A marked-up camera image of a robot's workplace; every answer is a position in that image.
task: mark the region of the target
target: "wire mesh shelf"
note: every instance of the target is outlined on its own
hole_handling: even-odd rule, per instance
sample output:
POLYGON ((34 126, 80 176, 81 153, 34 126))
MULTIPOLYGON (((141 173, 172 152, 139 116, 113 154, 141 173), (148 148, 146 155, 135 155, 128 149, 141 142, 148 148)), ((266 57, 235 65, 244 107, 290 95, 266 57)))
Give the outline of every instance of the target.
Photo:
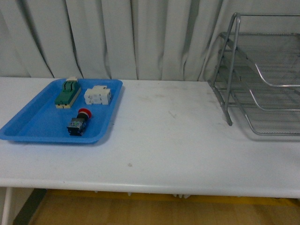
POLYGON ((232 16, 227 33, 220 34, 224 46, 214 79, 208 81, 227 123, 232 125, 228 106, 237 105, 258 135, 300 135, 300 35, 239 33, 241 16, 300 18, 232 16), (218 76, 222 88, 216 85, 218 76))

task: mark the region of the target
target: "plastic tray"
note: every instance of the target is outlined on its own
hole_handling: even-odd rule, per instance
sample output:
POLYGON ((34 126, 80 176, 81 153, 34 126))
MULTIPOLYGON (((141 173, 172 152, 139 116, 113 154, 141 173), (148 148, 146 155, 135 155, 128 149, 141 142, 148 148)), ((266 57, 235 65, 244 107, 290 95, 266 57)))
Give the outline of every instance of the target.
POLYGON ((107 130, 116 105, 122 82, 119 80, 78 79, 81 93, 70 109, 57 109, 54 100, 61 92, 65 79, 51 82, 36 95, 1 130, 0 139, 37 143, 95 143, 107 130), (87 105, 84 93, 95 85, 107 85, 111 89, 109 105, 87 105), (80 108, 92 112, 87 129, 82 136, 70 136, 67 126, 80 108))

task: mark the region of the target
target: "metal frame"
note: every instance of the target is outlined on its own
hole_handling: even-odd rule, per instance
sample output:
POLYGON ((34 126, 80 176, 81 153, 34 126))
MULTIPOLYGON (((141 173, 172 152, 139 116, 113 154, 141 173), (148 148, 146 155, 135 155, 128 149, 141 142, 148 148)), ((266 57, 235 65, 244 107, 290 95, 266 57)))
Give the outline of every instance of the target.
POLYGON ((232 17, 231 17, 231 20, 230 20, 230 23, 229 23, 229 26, 228 26, 226 34, 224 34, 224 33, 220 34, 220 36, 224 39, 224 44, 223 44, 223 47, 222 47, 222 49, 220 51, 220 57, 219 57, 218 62, 217 62, 216 71, 215 71, 215 73, 213 75, 212 80, 208 80, 208 83, 209 83, 210 87, 213 89, 214 93, 216 94, 216 96, 217 96, 217 98, 218 98, 218 100, 220 102, 221 108, 223 110, 223 113, 224 113, 224 115, 226 117, 226 121, 227 121, 227 123, 228 123, 229 126, 231 126, 233 124, 232 120, 230 118, 229 112, 228 112, 228 106, 232 105, 229 102, 230 96, 232 96, 232 98, 235 101, 235 104, 240 108, 240 110, 244 114, 245 118, 247 119, 247 121, 248 121, 248 123, 249 123, 249 125, 250 125, 250 127, 252 129, 252 131, 255 134, 257 134, 257 135, 290 135, 290 134, 286 134, 286 133, 264 134, 264 133, 259 133, 259 132, 255 131, 255 129, 253 128, 253 126, 251 124, 251 121, 250 121, 247 113, 245 112, 245 110, 242 107, 242 104, 236 98, 236 95, 234 94, 234 92, 232 90, 233 73, 234 73, 234 63, 235 63, 235 59, 236 59, 236 53, 237 53, 237 50, 238 50, 237 43, 238 43, 239 34, 240 34, 241 17, 243 17, 243 16, 282 16, 282 17, 295 17, 295 16, 300 16, 300 14, 245 14, 245 13, 234 13, 232 15, 232 17), (233 25, 234 25, 235 21, 236 21, 236 24, 235 24, 235 28, 234 28, 234 33, 232 33, 233 25), (229 36, 232 35, 232 34, 234 34, 233 41, 229 39, 229 36), (221 67, 222 60, 224 58, 224 53, 225 53, 226 47, 228 45, 230 46, 232 55, 231 55, 229 72, 228 72, 228 77, 227 77, 228 80, 226 81, 227 82, 226 93, 225 93, 225 96, 223 98, 222 95, 221 95, 221 93, 220 93, 220 90, 216 87, 216 81, 217 81, 217 77, 219 75, 219 69, 221 67))

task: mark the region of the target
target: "wooden floor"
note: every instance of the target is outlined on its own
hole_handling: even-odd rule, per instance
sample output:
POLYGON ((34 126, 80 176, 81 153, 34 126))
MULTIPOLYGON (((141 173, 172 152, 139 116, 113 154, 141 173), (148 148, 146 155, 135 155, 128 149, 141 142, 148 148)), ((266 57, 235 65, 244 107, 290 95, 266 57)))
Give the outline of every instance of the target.
POLYGON ((300 225, 294 199, 50 190, 30 225, 300 225))

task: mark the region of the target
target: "white table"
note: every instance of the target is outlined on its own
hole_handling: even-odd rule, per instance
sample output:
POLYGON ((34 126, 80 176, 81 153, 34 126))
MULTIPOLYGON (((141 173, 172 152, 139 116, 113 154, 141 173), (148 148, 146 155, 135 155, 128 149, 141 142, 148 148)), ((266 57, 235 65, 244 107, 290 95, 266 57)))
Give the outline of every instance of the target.
MULTIPOLYGON (((0 127, 53 79, 0 78, 0 127)), ((300 137, 227 125, 206 82, 123 81, 94 145, 0 140, 0 186, 300 198, 300 137)))

